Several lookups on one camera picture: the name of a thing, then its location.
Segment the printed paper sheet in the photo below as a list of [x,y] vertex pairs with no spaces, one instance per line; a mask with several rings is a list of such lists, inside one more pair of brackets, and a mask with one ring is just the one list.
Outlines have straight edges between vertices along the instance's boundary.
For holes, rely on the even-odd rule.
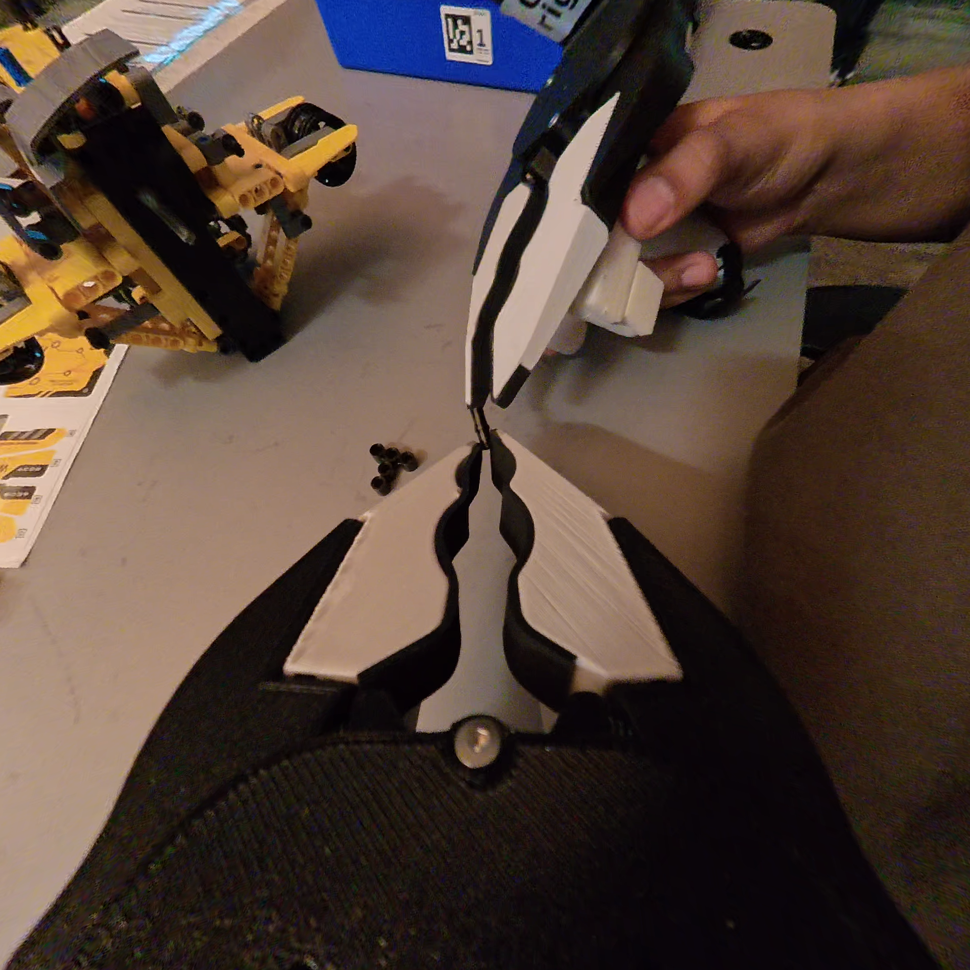
[[110,30],[139,51],[152,71],[166,67],[224,21],[240,13],[239,1],[105,1],[62,27],[71,43]]

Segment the blue plastic bin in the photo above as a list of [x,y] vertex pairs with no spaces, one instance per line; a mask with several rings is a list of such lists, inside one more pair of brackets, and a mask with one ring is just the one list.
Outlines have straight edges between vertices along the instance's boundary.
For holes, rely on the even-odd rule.
[[538,92],[561,48],[499,2],[318,1],[338,63],[352,70]]

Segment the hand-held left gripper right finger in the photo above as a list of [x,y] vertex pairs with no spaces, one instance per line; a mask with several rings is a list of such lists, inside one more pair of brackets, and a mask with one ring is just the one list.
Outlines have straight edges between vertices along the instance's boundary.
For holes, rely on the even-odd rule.
[[505,433],[491,432],[500,530],[515,565],[503,648],[535,697],[604,696],[675,682],[682,667],[611,529],[607,512]]

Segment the person's right hand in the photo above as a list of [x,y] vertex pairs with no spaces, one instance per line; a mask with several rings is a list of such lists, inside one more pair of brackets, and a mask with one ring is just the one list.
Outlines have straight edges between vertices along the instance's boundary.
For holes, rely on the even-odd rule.
[[783,90],[677,108],[651,139],[621,221],[649,241],[701,212],[743,254],[818,234],[834,136],[831,90]]

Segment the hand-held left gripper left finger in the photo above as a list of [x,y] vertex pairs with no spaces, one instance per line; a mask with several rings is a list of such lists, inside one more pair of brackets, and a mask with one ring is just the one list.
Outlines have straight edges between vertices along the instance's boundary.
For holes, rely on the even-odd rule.
[[457,605],[453,563],[467,541],[481,453],[479,444],[456,449],[363,515],[284,675],[363,685],[407,648],[434,646]]

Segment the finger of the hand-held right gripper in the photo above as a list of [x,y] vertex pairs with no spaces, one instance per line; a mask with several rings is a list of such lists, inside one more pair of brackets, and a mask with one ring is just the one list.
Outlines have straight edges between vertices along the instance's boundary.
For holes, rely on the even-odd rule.
[[482,408],[492,393],[494,330],[526,245],[544,212],[544,182],[522,181],[494,201],[471,284],[466,339],[466,406]]
[[545,182],[539,219],[492,333],[497,406],[515,399],[607,244],[609,230],[583,202],[582,189],[619,99],[615,94],[584,122]]

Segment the black brick connector piece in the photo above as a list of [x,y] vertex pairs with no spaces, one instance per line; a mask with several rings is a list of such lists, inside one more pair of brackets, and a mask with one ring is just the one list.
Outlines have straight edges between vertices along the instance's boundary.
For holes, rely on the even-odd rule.
[[370,488],[381,497],[388,496],[393,491],[401,473],[416,471],[420,465],[418,455],[396,445],[372,443],[369,453],[376,466]]

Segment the yellow sticker sheet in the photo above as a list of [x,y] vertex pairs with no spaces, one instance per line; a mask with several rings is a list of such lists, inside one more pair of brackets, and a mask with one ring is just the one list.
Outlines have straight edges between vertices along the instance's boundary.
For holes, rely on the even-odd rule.
[[29,556],[127,351],[41,338],[42,370],[1,395],[1,567]]

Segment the yellow toy brick vehicle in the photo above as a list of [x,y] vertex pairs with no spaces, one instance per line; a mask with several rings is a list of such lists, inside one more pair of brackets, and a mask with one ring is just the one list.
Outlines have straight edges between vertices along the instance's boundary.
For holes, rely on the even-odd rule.
[[[110,30],[71,43],[2,2],[2,385],[42,370],[41,338],[97,350],[237,353],[284,343],[280,308],[310,184],[354,174],[357,127],[295,97],[206,129]],[[188,246],[138,198],[192,229]]]

